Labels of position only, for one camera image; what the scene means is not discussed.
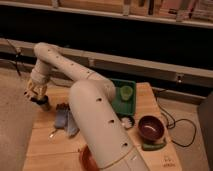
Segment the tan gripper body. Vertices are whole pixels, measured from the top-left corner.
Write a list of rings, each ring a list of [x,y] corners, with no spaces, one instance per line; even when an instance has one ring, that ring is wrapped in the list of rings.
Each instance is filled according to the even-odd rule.
[[[24,96],[28,99],[35,98],[36,100],[41,100],[44,98],[46,91],[46,84],[38,84],[30,79],[24,91]]]

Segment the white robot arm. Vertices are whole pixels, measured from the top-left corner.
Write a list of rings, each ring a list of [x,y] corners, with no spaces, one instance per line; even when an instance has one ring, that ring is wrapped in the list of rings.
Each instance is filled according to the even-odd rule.
[[[112,108],[116,95],[113,82],[65,58],[56,45],[37,43],[34,54],[37,61],[25,96],[37,104],[44,103],[51,70],[57,68],[73,81],[69,91],[71,113],[99,170],[149,171]]]

